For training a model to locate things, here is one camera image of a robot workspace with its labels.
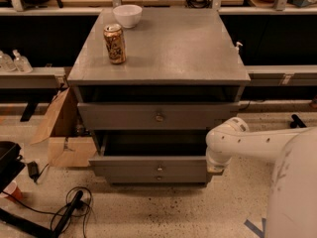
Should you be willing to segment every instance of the blue tape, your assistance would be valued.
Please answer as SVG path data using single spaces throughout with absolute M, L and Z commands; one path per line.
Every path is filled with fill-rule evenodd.
M 249 219 L 246 220 L 245 225 L 251 230 L 253 231 L 256 235 L 258 235 L 259 238 L 264 238 L 265 236 L 265 227 L 266 227 L 266 219 L 262 219 L 262 226 L 263 226 L 263 230 L 261 231 L 254 223 L 250 222 Z

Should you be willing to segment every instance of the drawer front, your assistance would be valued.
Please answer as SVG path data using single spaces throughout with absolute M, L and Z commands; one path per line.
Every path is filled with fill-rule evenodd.
M 238 112 L 238 104 L 79 103 L 88 130 L 206 129 Z
M 205 157 L 103 157 L 89 160 L 108 182 L 206 182 Z

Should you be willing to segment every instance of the soda can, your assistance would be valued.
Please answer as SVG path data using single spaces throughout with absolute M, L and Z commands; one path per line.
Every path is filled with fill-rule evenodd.
M 111 63 L 122 63 L 126 60 L 126 46 L 123 30 L 119 24 L 107 25 L 103 32 Z

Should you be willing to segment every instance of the bottle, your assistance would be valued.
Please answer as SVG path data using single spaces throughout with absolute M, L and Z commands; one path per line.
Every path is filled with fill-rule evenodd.
M 4 71 L 13 71 L 16 69 L 16 66 L 13 63 L 13 60 L 8 54 L 3 53 L 0 51 L 0 70 Z
M 17 50 L 13 50 L 13 55 L 15 56 L 13 63 L 19 72 L 29 73 L 33 70 L 28 59 L 24 56 L 21 56 Z

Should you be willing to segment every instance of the cardboard box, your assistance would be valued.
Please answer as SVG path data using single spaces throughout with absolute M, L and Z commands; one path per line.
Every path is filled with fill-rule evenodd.
M 77 123 L 77 100 L 71 89 L 53 98 L 31 145 L 49 139 L 51 167 L 87 167 L 96 154 L 91 137 L 73 137 Z

